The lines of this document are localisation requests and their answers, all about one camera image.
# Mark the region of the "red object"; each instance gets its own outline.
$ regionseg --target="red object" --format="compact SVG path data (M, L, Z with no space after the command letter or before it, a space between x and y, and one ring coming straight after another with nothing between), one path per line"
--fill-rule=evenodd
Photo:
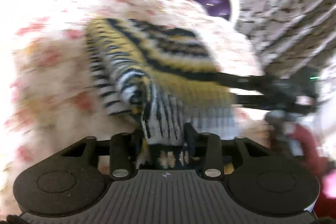
M327 169L327 158L320 157L317 152L318 143L314 135L303 126L296 124L294 133L290 138L297 140L305 156L305 166L317 177L323 175Z
M329 193L331 186L336 185L336 170L329 175L324 175L327 171L327 158L319 156L318 143L310 131L296 124L295 132L290 137L301 144L306 167L319 178L320 196L316 201L314 212L318 218L336 219L336 198Z

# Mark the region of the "black and white stripes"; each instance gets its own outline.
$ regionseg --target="black and white stripes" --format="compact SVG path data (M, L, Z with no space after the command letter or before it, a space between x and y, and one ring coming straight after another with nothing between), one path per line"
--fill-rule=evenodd
M160 34L161 27L146 23L144 28L143 24L98 18L87 27L92 77L108 114L132 115L149 145L183 145L186 122L198 132L212 132L223 139L238 135L231 105L223 95L225 87L204 82L200 76L202 64L206 64L205 71L212 70L202 44L190 31L176 29ZM172 55L168 62L161 59L161 46ZM188 67L187 74L183 74L183 66ZM183 94L188 94L189 101Z

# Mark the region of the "bedspread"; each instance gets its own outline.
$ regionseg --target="bedspread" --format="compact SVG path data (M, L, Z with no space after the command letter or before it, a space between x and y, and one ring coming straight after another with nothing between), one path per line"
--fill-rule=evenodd
M261 74L249 41L191 0L1 0L0 219L20 213L12 185L24 169L86 136L134 129L106 115L91 83L83 30L97 16L192 29L221 71Z

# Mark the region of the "rocky surface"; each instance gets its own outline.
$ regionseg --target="rocky surface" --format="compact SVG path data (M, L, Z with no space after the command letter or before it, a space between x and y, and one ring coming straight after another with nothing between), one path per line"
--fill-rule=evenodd
M288 77L320 69L320 99L336 92L336 0L240 0L236 29L253 42L266 71Z

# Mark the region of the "floral fabric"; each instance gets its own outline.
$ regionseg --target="floral fabric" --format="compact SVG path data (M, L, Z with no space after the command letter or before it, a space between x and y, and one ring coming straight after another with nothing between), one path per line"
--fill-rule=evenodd
M24 169L86 136L134 129L106 115L92 86L83 30L96 16L192 29L221 71L261 74L245 37L191 0L1 0L0 220L20 213L12 186Z

